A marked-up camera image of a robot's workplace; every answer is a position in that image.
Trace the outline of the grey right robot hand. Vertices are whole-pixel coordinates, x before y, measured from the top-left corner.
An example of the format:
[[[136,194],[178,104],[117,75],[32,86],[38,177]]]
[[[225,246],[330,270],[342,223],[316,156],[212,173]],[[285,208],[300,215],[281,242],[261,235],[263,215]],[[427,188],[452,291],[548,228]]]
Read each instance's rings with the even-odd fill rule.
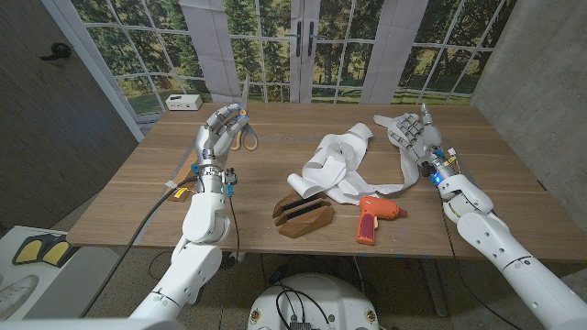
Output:
[[[442,150],[442,136],[429,107],[421,104],[420,111],[420,115],[405,113],[393,118],[388,135],[417,166],[420,175],[438,186],[458,172]]]

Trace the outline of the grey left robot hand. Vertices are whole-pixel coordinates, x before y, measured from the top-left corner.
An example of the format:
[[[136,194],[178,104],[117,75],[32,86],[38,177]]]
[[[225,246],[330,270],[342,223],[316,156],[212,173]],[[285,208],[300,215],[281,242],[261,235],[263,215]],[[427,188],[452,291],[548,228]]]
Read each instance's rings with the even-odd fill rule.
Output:
[[[198,193],[222,193],[223,173],[228,152],[238,133],[249,123],[242,104],[229,104],[217,109],[200,126],[196,134]]]

